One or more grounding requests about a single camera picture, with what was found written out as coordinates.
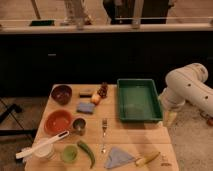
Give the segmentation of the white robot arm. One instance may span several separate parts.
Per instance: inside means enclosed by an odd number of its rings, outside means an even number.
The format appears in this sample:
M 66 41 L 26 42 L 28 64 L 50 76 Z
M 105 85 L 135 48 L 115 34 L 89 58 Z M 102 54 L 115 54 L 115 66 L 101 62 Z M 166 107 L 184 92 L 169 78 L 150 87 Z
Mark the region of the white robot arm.
M 159 95 L 163 108 L 163 125 L 169 127 L 186 101 L 197 106 L 205 114 L 209 126 L 213 126 L 213 88 L 205 85 L 208 79 L 206 67 L 192 63 L 170 71 L 165 82 L 167 87 Z

